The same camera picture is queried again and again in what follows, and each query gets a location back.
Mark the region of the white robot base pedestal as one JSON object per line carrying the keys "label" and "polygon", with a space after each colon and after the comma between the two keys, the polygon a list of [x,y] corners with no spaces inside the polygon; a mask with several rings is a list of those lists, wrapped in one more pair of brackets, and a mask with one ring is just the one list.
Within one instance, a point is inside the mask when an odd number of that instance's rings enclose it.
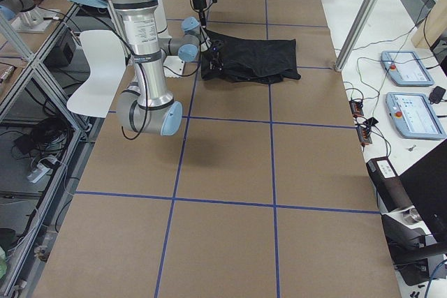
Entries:
{"label": "white robot base pedestal", "polygon": [[169,46],[172,36],[169,34],[168,23],[163,6],[163,0],[158,0],[158,6],[154,11],[156,30],[163,53],[163,70],[166,77],[180,78],[184,71],[184,61],[182,61],[174,47]]}

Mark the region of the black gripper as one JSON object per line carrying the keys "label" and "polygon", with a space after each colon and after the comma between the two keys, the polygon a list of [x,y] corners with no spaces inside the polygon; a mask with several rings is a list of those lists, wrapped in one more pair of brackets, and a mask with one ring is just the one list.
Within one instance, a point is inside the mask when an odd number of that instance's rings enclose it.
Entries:
{"label": "black gripper", "polygon": [[213,72],[222,72],[224,69],[221,58],[222,47],[223,45],[212,45],[205,53],[205,58],[211,65],[211,71]]}
{"label": "black gripper", "polygon": [[207,27],[207,20],[206,20],[206,14],[204,11],[206,11],[208,2],[207,0],[192,0],[193,9],[195,11],[198,11],[198,16],[200,20],[201,27],[206,29]]}

